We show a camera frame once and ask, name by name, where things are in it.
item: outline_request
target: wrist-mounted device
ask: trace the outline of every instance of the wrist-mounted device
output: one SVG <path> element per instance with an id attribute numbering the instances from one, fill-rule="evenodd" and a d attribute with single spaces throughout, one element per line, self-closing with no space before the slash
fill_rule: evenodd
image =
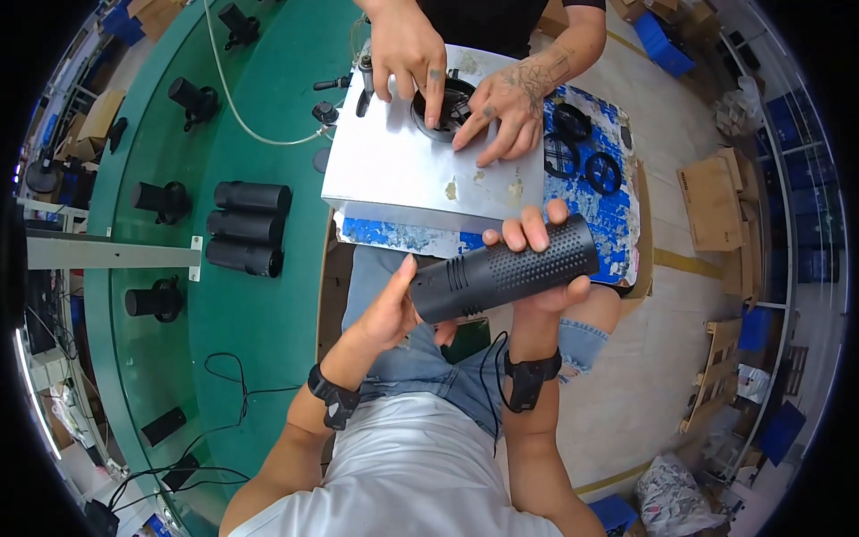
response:
<path id="1" fill-rule="evenodd" d="M 358 403 L 361 402 L 361 395 L 358 391 L 347 390 L 326 380 L 322 376 L 318 364 L 310 369 L 308 388 L 310 388 L 311 394 L 325 401 L 327 409 L 323 419 L 325 427 L 334 430 L 345 429 L 346 420 L 352 417 L 352 413 L 358 408 Z"/>
<path id="2" fill-rule="evenodd" d="M 533 410 L 539 399 L 543 382 L 550 381 L 561 370 L 561 351 L 555 356 L 535 362 L 510 362 L 510 351 L 504 352 L 504 374 L 513 379 L 513 393 L 507 408 L 516 414 L 523 410 Z"/>

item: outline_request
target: white box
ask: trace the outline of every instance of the white box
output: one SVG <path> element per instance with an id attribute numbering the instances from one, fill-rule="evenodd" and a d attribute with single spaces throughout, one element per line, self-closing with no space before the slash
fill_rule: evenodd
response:
<path id="1" fill-rule="evenodd" d="M 490 73 L 516 60 L 461 46 L 446 46 L 448 68 L 477 86 Z M 411 100 L 391 104 L 374 95 L 364 117 L 356 116 L 363 92 L 356 71 L 328 158 L 322 198 L 346 217 L 435 229 L 482 233 L 501 230 L 527 204 L 543 204 L 543 140 L 514 161 L 477 167 L 477 159 L 498 133 L 495 120 L 465 148 L 453 151 L 421 132 L 411 116 Z"/>

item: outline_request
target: green work surface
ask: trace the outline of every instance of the green work surface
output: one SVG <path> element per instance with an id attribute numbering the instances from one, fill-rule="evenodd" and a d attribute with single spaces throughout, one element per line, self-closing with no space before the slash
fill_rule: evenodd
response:
<path id="1" fill-rule="evenodd" d="M 319 123 L 311 116 L 322 100 L 339 101 L 342 90 L 316 93 L 314 82 L 331 80 L 350 68 L 349 30 L 360 10 L 349 0 L 236 0 L 260 20 L 260 39 L 229 52 L 227 28 L 217 20 L 226 0 L 210 2 L 216 42 L 235 105 L 259 135 L 296 140 Z M 167 98 L 167 88 L 184 76 L 220 95 L 221 111 L 209 123 L 184 133 L 184 111 Z M 228 108 L 212 57 L 202 2 L 185 8 L 144 63 L 119 111 L 129 120 L 117 151 L 102 158 L 91 204 L 89 233 L 114 241 L 189 247 L 203 235 L 215 209 L 221 181 L 289 185 L 294 193 L 283 238 L 280 278 L 269 279 L 209 265 L 200 281 L 187 269 L 86 270 L 86 315 L 94 369 L 110 425 L 132 471 L 175 463 L 198 435 L 233 424 L 241 409 L 241 388 L 204 370 L 206 357 L 231 352 L 244 366 L 249 390 L 300 385 L 314 363 L 322 258 L 329 209 L 320 199 L 322 175 L 311 164 L 324 137 L 296 146 L 273 146 L 247 135 Z M 155 224 L 155 215 L 131 208 L 138 181 L 185 184 L 193 213 L 175 226 Z M 130 317 L 128 289 L 148 289 L 158 278 L 179 276 L 185 310 L 170 324 Z M 238 378 L 229 359 L 210 366 Z M 293 393 L 259 394 L 248 400 L 240 428 L 212 433 L 192 451 L 203 466 L 228 467 L 254 475 L 276 441 Z M 150 447 L 138 431 L 179 406 L 187 424 Z M 199 480 L 235 481 L 229 472 L 198 471 Z M 144 493 L 156 490 L 137 480 Z M 174 514 L 193 535 L 214 535 L 226 503 L 238 485 L 201 485 L 169 497 Z"/>

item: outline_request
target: ripped jeans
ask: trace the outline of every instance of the ripped jeans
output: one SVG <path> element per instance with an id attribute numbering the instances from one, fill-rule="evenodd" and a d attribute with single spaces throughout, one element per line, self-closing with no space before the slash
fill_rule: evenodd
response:
<path id="1" fill-rule="evenodd" d="M 403 252 L 385 248 L 355 248 L 343 330 L 358 320 L 387 285 L 404 257 Z M 496 416 L 501 417 L 501 395 L 492 362 L 497 348 L 483 349 L 451 365 L 435 344 L 435 335 L 435 328 L 423 323 L 412 330 L 403 343 L 382 352 L 361 384 L 361 402 L 409 392 L 430 392 L 455 405 L 487 434 L 494 436 L 495 420 L 491 409 L 494 408 Z M 559 378 L 565 383 L 571 375 L 590 373 L 594 360 L 608 341 L 608 334 L 579 321 L 561 319 L 557 341 L 564 358 Z M 498 355 L 498 367 L 502 375 L 507 345 L 507 342 L 503 343 Z M 480 363 L 487 351 L 490 355 L 483 367 L 483 378 L 489 390 L 488 398 L 480 382 Z"/>

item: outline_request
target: sleeve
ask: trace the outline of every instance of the sleeve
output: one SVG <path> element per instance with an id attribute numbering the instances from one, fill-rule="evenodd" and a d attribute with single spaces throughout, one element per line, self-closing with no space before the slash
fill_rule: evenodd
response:
<path id="1" fill-rule="evenodd" d="M 593 6 L 606 10 L 606 0 L 562 0 L 564 7 L 566 6 Z"/>

